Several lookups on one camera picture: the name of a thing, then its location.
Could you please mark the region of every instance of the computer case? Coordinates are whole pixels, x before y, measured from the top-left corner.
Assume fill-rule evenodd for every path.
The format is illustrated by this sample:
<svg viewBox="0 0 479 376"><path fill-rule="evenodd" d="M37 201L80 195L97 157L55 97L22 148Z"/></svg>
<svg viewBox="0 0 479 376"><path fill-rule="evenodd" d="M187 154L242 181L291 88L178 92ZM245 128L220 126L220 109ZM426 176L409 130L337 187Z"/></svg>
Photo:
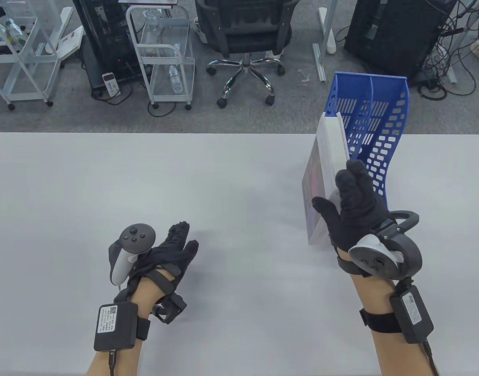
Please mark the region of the computer case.
<svg viewBox="0 0 479 376"><path fill-rule="evenodd" d="M101 74L118 81L141 76L126 21L126 6L118 0L73 0Z"/></svg>
<svg viewBox="0 0 479 376"><path fill-rule="evenodd" d="M345 50L374 73L413 77L457 0L358 0Z"/></svg>

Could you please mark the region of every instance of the cart wheel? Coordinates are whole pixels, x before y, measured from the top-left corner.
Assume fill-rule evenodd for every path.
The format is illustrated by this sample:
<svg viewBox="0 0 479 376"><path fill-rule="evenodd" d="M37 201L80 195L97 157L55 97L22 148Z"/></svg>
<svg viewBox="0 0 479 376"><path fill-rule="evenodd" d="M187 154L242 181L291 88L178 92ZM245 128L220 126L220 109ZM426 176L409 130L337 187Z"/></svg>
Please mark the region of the cart wheel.
<svg viewBox="0 0 479 376"><path fill-rule="evenodd" d="M268 106L272 106L274 104L274 95L270 95L266 98L266 105Z"/></svg>
<svg viewBox="0 0 479 376"><path fill-rule="evenodd" d="M225 106L227 106L227 99L219 98L217 100L217 106L219 106L220 108L225 108Z"/></svg>
<svg viewBox="0 0 479 376"><path fill-rule="evenodd" d="M285 67L284 67L283 65L281 65L281 64L278 64L278 66L277 66L277 75L279 75L279 76L284 76L285 73L286 73Z"/></svg>
<svg viewBox="0 0 479 376"><path fill-rule="evenodd" d="M211 76L215 76L215 73L217 73L217 70L213 67L207 67L207 73Z"/></svg>

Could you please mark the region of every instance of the blue plastic organizer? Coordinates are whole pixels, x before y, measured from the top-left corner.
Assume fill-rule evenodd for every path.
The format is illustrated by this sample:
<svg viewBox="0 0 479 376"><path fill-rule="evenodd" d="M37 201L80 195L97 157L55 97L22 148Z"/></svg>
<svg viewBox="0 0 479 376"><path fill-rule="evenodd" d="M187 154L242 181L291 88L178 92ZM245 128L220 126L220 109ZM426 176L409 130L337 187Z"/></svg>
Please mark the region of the blue plastic organizer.
<svg viewBox="0 0 479 376"><path fill-rule="evenodd" d="M336 72L325 109L340 112L349 156L361 159L373 188L387 203L386 173L408 118L410 93L406 77Z"/></svg>

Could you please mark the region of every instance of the forearm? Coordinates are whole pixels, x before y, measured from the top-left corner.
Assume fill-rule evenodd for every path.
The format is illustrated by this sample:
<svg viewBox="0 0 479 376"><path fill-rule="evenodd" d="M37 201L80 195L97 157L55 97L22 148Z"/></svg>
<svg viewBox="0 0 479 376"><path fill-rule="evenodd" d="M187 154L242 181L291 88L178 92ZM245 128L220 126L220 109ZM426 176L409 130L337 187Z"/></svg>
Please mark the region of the forearm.
<svg viewBox="0 0 479 376"><path fill-rule="evenodd" d="M160 271L170 279L170 274ZM132 295L131 301L138 305L138 315L141 318L148 318L151 314L154 303L164 296L163 292L148 278L142 278L136 292ZM115 376L136 376L139 365L140 350L142 341L136 340L135 346L129 350L121 350L116 354ZM110 376L109 353L97 352L88 369L87 376Z"/></svg>
<svg viewBox="0 0 479 376"><path fill-rule="evenodd" d="M351 258L339 249L344 260ZM394 292L392 281L377 277L351 276L363 308L368 313L382 315L393 311L389 297ZM402 333L377 333L372 331L375 351L382 376L432 376L429 360L418 344L409 344Z"/></svg>

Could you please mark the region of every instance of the book cover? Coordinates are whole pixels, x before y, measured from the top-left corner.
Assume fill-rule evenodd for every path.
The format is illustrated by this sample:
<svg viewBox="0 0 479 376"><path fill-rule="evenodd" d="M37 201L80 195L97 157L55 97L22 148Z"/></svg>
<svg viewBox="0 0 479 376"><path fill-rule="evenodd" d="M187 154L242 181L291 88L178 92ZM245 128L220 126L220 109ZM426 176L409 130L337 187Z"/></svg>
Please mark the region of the book cover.
<svg viewBox="0 0 479 376"><path fill-rule="evenodd" d="M336 204L337 209L340 210L335 174L346 168L348 158L347 139L340 113L335 117L328 117L323 113L302 178L304 211L310 245L319 244L328 235L326 223L314 210L312 199L314 196L325 197Z"/></svg>

